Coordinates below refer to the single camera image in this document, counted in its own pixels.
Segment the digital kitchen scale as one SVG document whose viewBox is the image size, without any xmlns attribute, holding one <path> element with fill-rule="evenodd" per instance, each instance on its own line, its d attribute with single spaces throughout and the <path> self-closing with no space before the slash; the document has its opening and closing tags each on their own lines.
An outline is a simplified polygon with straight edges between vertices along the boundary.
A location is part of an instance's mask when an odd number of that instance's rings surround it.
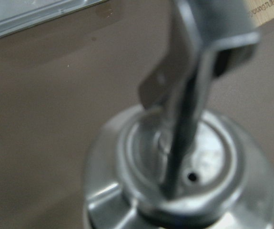
<svg viewBox="0 0 274 229">
<path fill-rule="evenodd" d="M 0 0 L 0 37 L 103 2 L 102 0 Z"/>
</svg>

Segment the wooden cutting board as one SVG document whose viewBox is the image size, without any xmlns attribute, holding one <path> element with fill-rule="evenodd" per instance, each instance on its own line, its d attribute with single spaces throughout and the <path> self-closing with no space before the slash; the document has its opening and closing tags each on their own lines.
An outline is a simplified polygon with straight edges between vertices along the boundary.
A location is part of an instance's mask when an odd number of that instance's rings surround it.
<svg viewBox="0 0 274 229">
<path fill-rule="evenodd" d="M 244 0 L 244 3 L 257 27 L 274 19 L 274 0 Z"/>
</svg>

